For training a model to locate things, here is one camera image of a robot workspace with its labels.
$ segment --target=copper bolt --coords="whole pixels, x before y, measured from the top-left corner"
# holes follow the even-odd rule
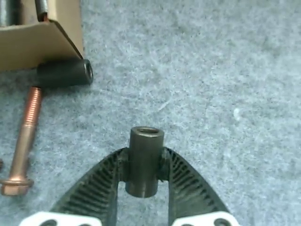
[[[23,195],[33,185],[26,176],[28,154],[32,147],[42,101],[41,89],[31,87],[24,111],[24,118],[16,143],[15,154],[8,180],[1,180],[2,195]]]

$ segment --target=metal bushing insert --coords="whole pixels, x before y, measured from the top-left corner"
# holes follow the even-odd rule
[[[90,85],[93,70],[87,59],[50,61],[37,67],[37,79],[41,88]]]
[[[148,198],[158,190],[157,172],[163,151],[164,132],[152,127],[131,129],[129,143],[129,180],[126,191],[132,196]]]

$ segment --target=bolt head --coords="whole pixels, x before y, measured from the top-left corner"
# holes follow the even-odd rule
[[[27,185],[3,185],[1,188],[2,195],[24,195],[28,191]]]

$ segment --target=cardboard flap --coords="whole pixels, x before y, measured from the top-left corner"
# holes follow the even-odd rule
[[[2,71],[34,68],[48,60],[78,56],[77,51],[54,23],[2,28],[0,43]]]
[[[80,1],[48,0],[48,19],[59,23],[70,41],[83,55]]]

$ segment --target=metal sleeve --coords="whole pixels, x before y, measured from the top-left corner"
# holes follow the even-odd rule
[[[157,172],[163,151],[164,132],[150,127],[131,129],[129,178],[126,191],[135,197],[148,198],[158,190]]]

